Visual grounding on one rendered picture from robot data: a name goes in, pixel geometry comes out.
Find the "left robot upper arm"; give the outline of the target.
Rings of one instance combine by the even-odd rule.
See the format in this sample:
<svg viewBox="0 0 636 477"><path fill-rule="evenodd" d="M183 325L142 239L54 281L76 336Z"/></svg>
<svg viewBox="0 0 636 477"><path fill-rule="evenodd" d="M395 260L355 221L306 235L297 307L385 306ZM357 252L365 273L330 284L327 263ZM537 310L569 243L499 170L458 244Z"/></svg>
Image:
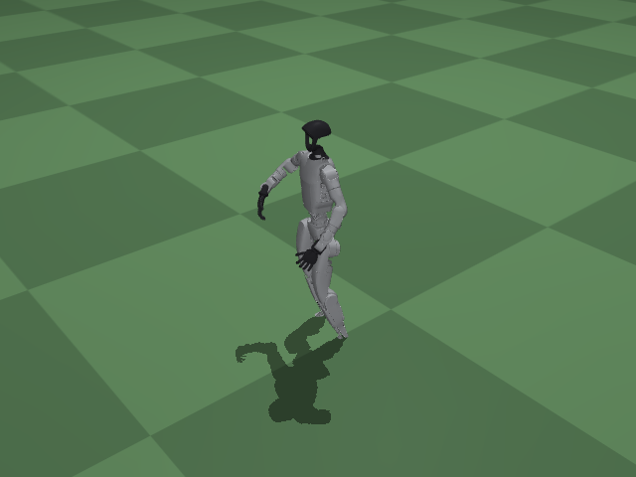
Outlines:
<svg viewBox="0 0 636 477"><path fill-rule="evenodd" d="M326 186L331 200L335 202L336 206L341 206L347 215L348 209L339 183L339 174L335 168L330 165L324 165L320 167L320 180ZM333 209L332 209L333 210ZM344 218L343 217L343 218Z"/></svg>

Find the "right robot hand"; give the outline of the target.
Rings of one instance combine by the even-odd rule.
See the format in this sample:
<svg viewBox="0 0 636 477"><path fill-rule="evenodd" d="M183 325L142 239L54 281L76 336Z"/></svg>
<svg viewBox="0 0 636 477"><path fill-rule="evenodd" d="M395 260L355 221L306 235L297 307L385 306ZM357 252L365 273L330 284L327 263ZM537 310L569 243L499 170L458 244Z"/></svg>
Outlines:
<svg viewBox="0 0 636 477"><path fill-rule="evenodd" d="M263 203L264 203L265 197L268 197L267 191L268 191L268 185L264 184L264 185L262 185L261 191L258 192L259 193L259 198L258 198L258 202L257 202L258 216L262 220L265 220L265 217L261 214L261 210L263 210Z"/></svg>

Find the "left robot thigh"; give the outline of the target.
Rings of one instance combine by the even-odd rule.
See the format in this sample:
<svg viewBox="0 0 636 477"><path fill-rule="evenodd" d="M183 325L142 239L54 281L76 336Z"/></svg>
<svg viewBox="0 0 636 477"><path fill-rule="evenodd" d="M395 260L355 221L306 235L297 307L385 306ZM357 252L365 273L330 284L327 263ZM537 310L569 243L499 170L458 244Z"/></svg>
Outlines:
<svg viewBox="0 0 636 477"><path fill-rule="evenodd" d="M325 250L318 254L316 263L312 266L312 282L316 296L325 307L324 302L329 294L337 293L330 289L331 276L333 271L332 261L328 257L334 257L340 253L340 244L332 236L332 241L327 244ZM337 296L338 297L338 296Z"/></svg>

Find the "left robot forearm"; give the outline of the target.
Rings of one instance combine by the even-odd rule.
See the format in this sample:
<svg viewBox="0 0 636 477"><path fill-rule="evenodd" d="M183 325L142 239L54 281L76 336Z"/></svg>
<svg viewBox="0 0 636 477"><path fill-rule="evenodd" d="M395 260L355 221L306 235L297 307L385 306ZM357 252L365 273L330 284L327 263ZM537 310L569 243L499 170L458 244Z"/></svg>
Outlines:
<svg viewBox="0 0 636 477"><path fill-rule="evenodd" d="M314 248L321 252L326 245L332 241L332 236L334 236L337 230L341 227L344 213L345 211L341 206L333 208L331 218L328 220L326 229L324 229L325 232L321 234L319 241L316 243Z"/></svg>

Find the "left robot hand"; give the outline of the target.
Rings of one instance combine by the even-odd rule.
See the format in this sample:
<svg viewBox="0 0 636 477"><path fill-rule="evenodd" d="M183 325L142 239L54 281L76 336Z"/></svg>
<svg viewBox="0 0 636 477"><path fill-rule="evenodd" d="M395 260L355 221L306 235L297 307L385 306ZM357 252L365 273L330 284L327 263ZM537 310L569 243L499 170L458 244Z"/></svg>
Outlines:
<svg viewBox="0 0 636 477"><path fill-rule="evenodd" d="M306 251L299 252L299 253L296 253L296 254L295 254L296 256L304 254L304 255L303 255L303 256L302 256L302 257L301 257L298 261L296 261L296 264L298 264L298 263L300 263L302 260L304 260L304 261L303 261L303 262L299 265L299 267L302 267L302 266L303 266L303 265L307 262L307 263L306 263L306 265L303 267L303 270L305 270L305 269L308 267L308 265L309 265L309 264L311 264L311 265L309 266L309 268L307 269L307 271L310 271L310 270L311 270L311 268L312 268L312 266L313 266L313 265L316 263L316 261L317 261L318 254L321 254L321 253L325 250L325 248L326 248L326 247L325 247L325 248L324 248L321 252L320 252L320 251L318 251L316 248L314 248L314 246L316 245L316 243L317 243L318 241L319 241L319 239L317 239L317 240L313 243L313 245L311 246L311 249L307 249ZM326 246L327 246L327 245L326 245Z"/></svg>

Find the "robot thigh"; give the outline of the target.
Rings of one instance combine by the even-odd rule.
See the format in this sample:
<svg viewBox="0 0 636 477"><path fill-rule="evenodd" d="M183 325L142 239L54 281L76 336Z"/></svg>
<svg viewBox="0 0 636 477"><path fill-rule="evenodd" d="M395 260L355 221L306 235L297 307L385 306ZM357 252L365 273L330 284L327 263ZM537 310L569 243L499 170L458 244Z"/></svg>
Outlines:
<svg viewBox="0 0 636 477"><path fill-rule="evenodd" d="M312 282L316 296L325 307L324 302L329 294L337 293L330 289L331 276L333 271L332 261L328 257L334 257L340 253L340 244L332 236L332 241L327 244L325 250L318 254L316 263L312 266ZM337 296L338 297L338 296Z"/></svg>
<svg viewBox="0 0 636 477"><path fill-rule="evenodd" d="M297 253L306 251L307 249L311 249L311 246L315 242L315 239L311 236L308 230L308 226L307 226L308 219L309 218L303 219L302 221L299 222L299 225L298 225L297 236L296 236ZM303 255L304 254L298 255L298 259L300 259ZM303 261L304 260L302 260L300 264ZM306 263L302 266L302 269L306 265ZM303 271L306 274L306 276L312 281L312 268L310 271L307 271L310 265L311 264L309 264L308 267Z"/></svg>

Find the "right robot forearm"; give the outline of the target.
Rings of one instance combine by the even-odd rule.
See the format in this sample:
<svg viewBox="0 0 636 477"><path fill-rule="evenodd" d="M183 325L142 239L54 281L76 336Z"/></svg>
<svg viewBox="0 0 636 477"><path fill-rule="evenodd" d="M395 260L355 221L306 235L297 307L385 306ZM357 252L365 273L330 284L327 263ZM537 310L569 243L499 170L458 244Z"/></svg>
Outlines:
<svg viewBox="0 0 636 477"><path fill-rule="evenodd" d="M271 189L274 188L283 178L287 176L286 171L282 168L291 158L286 159L277 169L276 171L266 180L265 183L260 185L260 191L262 185L268 185L267 194L270 193Z"/></svg>

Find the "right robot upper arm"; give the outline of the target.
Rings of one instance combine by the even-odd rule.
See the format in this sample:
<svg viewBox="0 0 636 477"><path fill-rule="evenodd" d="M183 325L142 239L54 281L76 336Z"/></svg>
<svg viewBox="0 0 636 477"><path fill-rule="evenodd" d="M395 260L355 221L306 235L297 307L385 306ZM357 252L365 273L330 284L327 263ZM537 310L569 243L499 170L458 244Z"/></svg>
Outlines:
<svg viewBox="0 0 636 477"><path fill-rule="evenodd" d="M308 152L308 150L298 151L298 153L291 157L291 159L283 166L288 171L288 173L293 173L295 170L298 169L298 166L300 166L301 157L305 152Z"/></svg>

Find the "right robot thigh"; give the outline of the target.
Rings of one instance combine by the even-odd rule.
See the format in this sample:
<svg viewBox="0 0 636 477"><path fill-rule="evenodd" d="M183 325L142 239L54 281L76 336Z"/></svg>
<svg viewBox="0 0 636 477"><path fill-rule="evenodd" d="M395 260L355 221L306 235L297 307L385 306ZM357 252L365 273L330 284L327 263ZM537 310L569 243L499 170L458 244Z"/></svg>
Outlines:
<svg viewBox="0 0 636 477"><path fill-rule="evenodd" d="M297 253L306 251L307 249L311 249L311 246L315 242L315 239L311 236L308 230L308 226L307 226L308 219L309 218L303 219L302 221L299 222L299 225L298 225L297 236L296 236ZM298 255L298 259L300 259L303 255L304 254ZM303 261L304 260L302 260L300 264ZM302 269L306 265L306 263L302 266ZM312 268L310 271L307 271L310 265L311 264L309 264L308 267L303 271L306 274L306 276L312 281Z"/></svg>

